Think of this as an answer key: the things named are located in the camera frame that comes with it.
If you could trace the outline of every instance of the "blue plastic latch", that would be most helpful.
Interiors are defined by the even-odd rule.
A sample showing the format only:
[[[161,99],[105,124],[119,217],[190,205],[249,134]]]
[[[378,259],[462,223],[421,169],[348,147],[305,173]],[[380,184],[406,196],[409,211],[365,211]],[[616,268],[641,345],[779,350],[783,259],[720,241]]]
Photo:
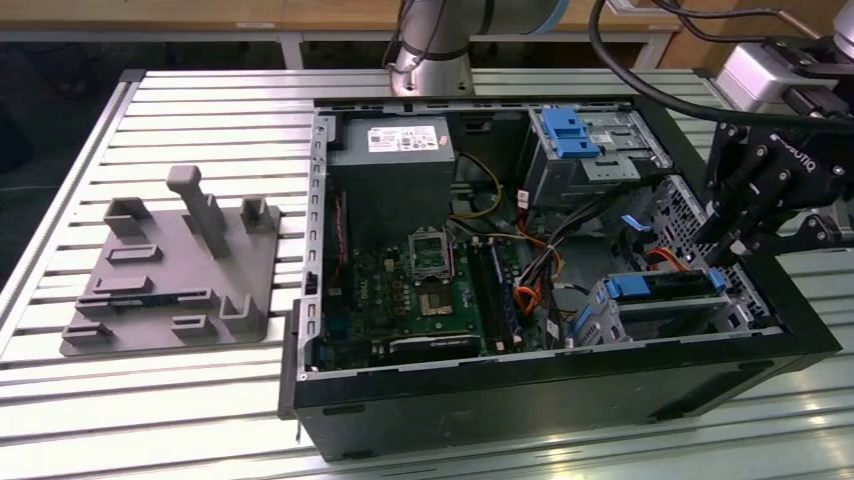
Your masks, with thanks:
[[[612,284],[617,285],[621,293],[628,297],[641,297],[653,293],[642,275],[612,277]]]
[[[721,293],[727,290],[727,278],[724,278],[724,274],[717,268],[709,269],[709,280],[712,280],[712,284],[716,287],[716,292]]]
[[[588,319],[590,318],[592,314],[593,314],[593,308],[590,307],[590,305],[588,305],[588,307],[585,308],[585,311],[578,316],[578,320],[576,320],[576,323],[573,324],[573,328],[570,329],[570,333],[573,334],[573,336],[578,335],[578,331],[585,326],[585,322],[588,322]]]
[[[572,108],[546,108],[544,127],[556,142],[556,152],[561,158],[592,158],[602,152],[588,137],[588,129]]]
[[[640,232],[652,232],[653,231],[653,227],[642,225],[641,222],[637,221],[636,217],[633,217],[632,215],[624,215],[621,218],[624,219],[624,222],[626,222],[629,224],[629,226],[632,228],[634,228],[636,230],[638,230]]]
[[[614,285],[610,281],[606,281],[605,288],[609,289],[609,295],[612,295],[612,298],[620,298],[621,293],[620,293],[620,288],[617,288],[617,285]]]

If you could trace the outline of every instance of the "wooden surface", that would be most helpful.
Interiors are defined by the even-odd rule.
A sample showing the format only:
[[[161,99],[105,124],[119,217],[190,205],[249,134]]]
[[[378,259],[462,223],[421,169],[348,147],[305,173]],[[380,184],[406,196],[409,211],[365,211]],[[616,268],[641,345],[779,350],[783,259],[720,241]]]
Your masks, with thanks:
[[[284,0],[0,0],[0,28],[276,29],[282,7]]]
[[[557,31],[588,30],[593,0],[573,0]],[[0,0],[0,28],[22,30],[394,30],[400,0]],[[602,30],[679,30],[671,16],[617,16]]]
[[[833,18],[847,0],[684,0],[685,8],[732,10],[735,8],[783,7],[797,14],[823,34],[833,32]],[[717,35],[799,35],[773,17],[732,20],[700,20],[697,25]],[[733,45],[704,42],[683,31],[671,42],[661,68],[704,68],[717,73],[733,51]]]
[[[394,30],[400,0],[285,0],[286,30]],[[573,0],[556,31],[588,31],[593,0]],[[673,16],[614,15],[606,7],[602,30],[648,32],[680,30]]]

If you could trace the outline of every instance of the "power supply label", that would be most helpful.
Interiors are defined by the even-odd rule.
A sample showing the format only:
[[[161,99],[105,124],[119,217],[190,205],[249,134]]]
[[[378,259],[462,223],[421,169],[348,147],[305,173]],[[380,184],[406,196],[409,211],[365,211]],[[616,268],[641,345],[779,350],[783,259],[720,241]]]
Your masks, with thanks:
[[[437,129],[424,127],[378,127],[369,130],[369,151],[380,152],[418,152],[420,150],[440,150]]]

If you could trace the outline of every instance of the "white sticker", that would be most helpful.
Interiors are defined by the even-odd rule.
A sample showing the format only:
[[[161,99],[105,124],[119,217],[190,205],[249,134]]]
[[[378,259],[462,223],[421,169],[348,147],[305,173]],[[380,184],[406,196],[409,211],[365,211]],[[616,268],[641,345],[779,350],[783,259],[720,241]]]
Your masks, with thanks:
[[[262,22],[242,22],[238,23],[238,28],[277,28],[277,24]]]
[[[593,143],[614,143],[612,136],[608,133],[600,135],[590,135],[590,141]]]
[[[549,335],[552,335],[553,337],[561,337],[561,327],[558,327],[558,324],[552,320],[546,322],[546,330],[549,331]]]
[[[437,129],[424,127],[378,127],[369,130],[369,151],[418,152],[440,150]]]
[[[520,192],[517,192],[517,202],[522,210],[529,209],[529,197],[530,194],[528,190],[520,190]]]

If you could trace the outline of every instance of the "yellow wire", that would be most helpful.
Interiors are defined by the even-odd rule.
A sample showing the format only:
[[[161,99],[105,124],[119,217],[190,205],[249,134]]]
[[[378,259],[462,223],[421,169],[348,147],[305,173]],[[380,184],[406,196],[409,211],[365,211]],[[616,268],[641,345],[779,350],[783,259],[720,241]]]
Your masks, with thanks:
[[[457,218],[458,220],[466,220],[469,218],[480,218],[486,215],[490,215],[496,210],[498,210],[498,207],[502,204],[502,199],[505,197],[505,192],[504,192],[504,186],[498,181],[498,176],[496,175],[496,173],[493,173],[493,170],[490,170],[490,167],[488,167],[486,164],[473,154],[460,152],[460,155],[462,157],[466,157],[473,162],[476,162],[478,166],[484,169],[488,175],[493,178],[493,183],[496,183],[496,191],[497,191],[496,201],[493,202],[493,205],[490,206],[490,208],[488,208],[481,212],[458,213],[456,215],[450,215],[452,218]]]

